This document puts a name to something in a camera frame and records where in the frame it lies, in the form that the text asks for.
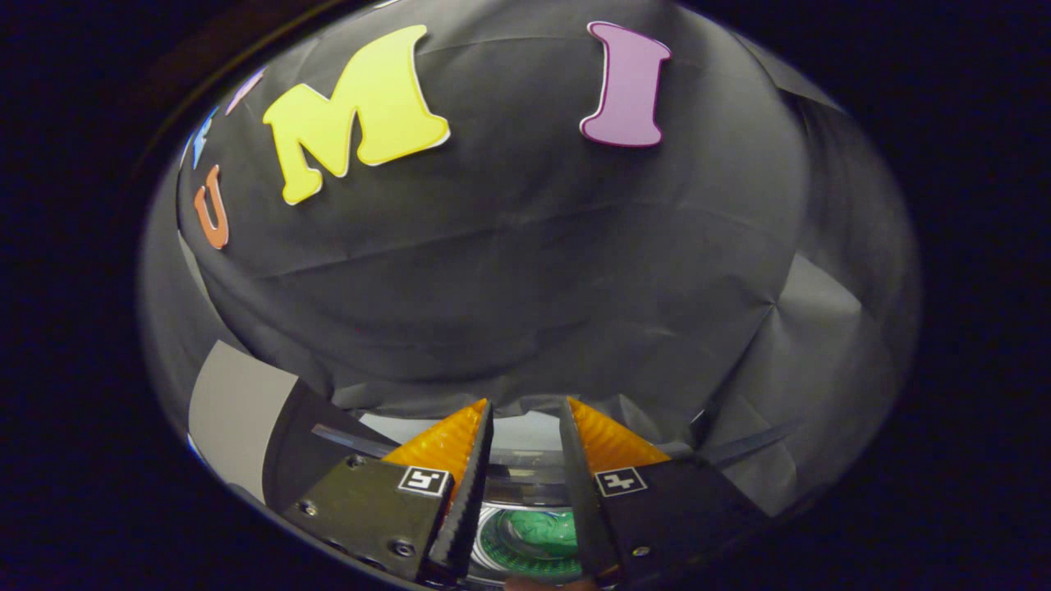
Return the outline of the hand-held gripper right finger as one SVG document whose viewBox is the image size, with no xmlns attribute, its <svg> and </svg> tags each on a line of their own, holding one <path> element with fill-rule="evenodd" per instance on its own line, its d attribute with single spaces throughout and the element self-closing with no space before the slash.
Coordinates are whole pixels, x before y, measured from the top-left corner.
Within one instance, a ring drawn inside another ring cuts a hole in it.
<svg viewBox="0 0 1051 591">
<path fill-rule="evenodd" d="M 664 586 L 769 527 L 709 461 L 669 458 L 581 401 L 563 401 L 560 435 L 578 557 L 601 586 Z"/>
</svg>

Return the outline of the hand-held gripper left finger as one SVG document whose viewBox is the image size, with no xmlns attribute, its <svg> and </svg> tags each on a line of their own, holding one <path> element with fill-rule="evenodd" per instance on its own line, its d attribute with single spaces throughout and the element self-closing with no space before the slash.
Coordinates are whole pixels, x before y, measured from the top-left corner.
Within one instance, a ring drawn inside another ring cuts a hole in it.
<svg viewBox="0 0 1051 591">
<path fill-rule="evenodd" d="M 493 433 L 492 405 L 479 400 L 382 458 L 341 458 L 284 519 L 387 575 L 455 584 L 468 575 Z"/>
</svg>

